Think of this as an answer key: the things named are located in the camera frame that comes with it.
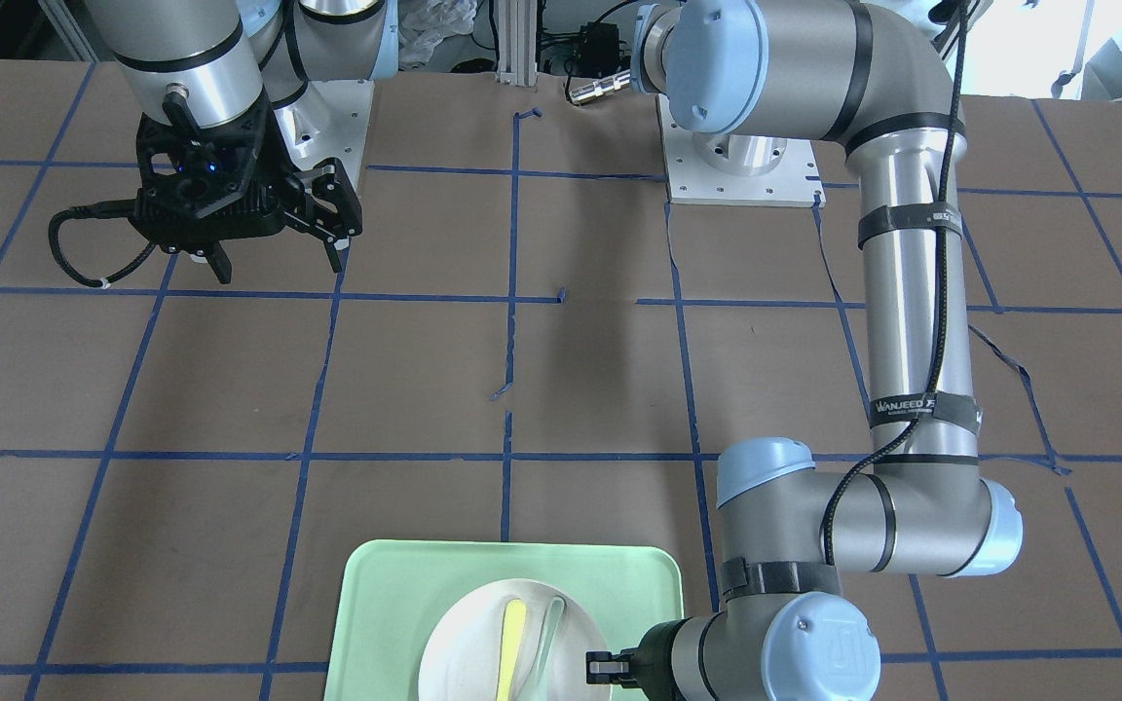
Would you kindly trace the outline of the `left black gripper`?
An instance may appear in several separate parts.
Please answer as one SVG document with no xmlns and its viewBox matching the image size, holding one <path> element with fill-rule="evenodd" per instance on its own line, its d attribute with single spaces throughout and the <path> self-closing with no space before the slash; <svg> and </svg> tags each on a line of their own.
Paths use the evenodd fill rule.
<svg viewBox="0 0 1122 701">
<path fill-rule="evenodd" d="M 689 618 L 657 624 L 635 649 L 590 649 L 587 684 L 638 684 L 647 700 L 693 700 L 693 642 Z"/>
</svg>

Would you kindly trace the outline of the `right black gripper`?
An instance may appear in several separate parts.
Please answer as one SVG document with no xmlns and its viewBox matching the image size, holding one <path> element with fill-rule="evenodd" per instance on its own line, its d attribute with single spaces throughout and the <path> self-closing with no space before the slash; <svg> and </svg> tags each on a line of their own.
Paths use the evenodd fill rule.
<svg viewBox="0 0 1122 701">
<path fill-rule="evenodd" d="M 136 133 L 141 186 L 129 219 L 145 239 L 204 256 L 227 285 L 233 266 L 221 243 L 286 225 L 320 240 L 331 271 L 344 271 L 342 252 L 362 232 L 362 207 L 342 160 L 297 172 L 265 93 L 218 126 L 197 124 L 178 92 L 160 107 L 162 120 L 142 116 Z"/>
</svg>

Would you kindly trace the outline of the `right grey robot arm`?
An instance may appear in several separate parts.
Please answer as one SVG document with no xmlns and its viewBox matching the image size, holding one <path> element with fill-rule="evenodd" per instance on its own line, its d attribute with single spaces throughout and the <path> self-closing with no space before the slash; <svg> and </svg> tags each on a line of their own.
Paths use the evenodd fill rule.
<svg viewBox="0 0 1122 701">
<path fill-rule="evenodd" d="M 285 228 L 323 245 L 334 274 L 362 232 L 347 124 L 318 84 L 378 81 L 399 66 L 395 1 L 91 1 L 96 30 L 141 108 L 134 197 L 72 205 L 48 225 L 50 253 L 105 289 L 153 252 L 188 253 L 223 284 L 230 240 Z M 80 274 L 59 245 L 75 219 L 125 219 L 142 252 L 105 277 Z"/>
</svg>

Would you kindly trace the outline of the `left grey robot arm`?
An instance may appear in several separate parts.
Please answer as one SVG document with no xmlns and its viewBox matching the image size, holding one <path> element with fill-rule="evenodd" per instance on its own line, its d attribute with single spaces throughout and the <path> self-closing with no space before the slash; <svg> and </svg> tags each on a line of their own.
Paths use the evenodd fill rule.
<svg viewBox="0 0 1122 701">
<path fill-rule="evenodd" d="M 988 577 L 1023 515 L 980 473 L 971 373 L 958 74 L 907 18 L 863 1 L 642 4 L 629 83 L 705 136 L 837 142 L 859 186 L 872 453 L 816 469 L 792 439 L 718 461 L 721 609 L 586 656 L 588 686 L 650 700 L 870 700 L 877 636 L 843 572 Z"/>
</svg>

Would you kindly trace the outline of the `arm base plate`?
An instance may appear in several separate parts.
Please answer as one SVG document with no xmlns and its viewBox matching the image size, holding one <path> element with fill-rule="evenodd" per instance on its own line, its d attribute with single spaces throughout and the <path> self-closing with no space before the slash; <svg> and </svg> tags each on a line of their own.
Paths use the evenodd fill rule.
<svg viewBox="0 0 1122 701">
<path fill-rule="evenodd" d="M 359 190 L 375 87 L 364 80 L 309 83 L 289 105 L 276 108 L 289 160 L 309 170 L 335 157 Z"/>
<path fill-rule="evenodd" d="M 822 177 L 806 139 L 698 133 L 672 119 L 657 96 L 669 200 L 675 204 L 822 207 Z"/>
</svg>

